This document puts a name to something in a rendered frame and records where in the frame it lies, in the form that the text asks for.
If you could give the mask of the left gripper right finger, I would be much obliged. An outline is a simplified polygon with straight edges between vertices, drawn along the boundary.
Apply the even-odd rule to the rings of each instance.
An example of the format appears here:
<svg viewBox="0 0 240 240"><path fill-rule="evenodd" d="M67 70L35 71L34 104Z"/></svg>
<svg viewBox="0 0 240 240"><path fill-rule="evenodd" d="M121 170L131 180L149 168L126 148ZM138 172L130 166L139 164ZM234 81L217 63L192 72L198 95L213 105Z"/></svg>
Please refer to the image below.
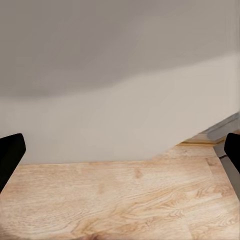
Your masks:
<svg viewBox="0 0 240 240"><path fill-rule="evenodd" d="M240 134L229 133L227 135L224 151L240 173Z"/></svg>

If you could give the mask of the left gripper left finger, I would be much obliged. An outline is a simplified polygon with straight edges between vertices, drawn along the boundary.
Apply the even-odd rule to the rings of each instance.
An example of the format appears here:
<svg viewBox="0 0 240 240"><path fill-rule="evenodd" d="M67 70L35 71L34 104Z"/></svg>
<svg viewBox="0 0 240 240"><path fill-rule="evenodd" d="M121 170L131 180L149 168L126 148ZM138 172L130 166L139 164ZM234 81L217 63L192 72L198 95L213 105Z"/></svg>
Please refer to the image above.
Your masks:
<svg viewBox="0 0 240 240"><path fill-rule="evenodd" d="M0 138L0 193L26 153L22 133Z"/></svg>

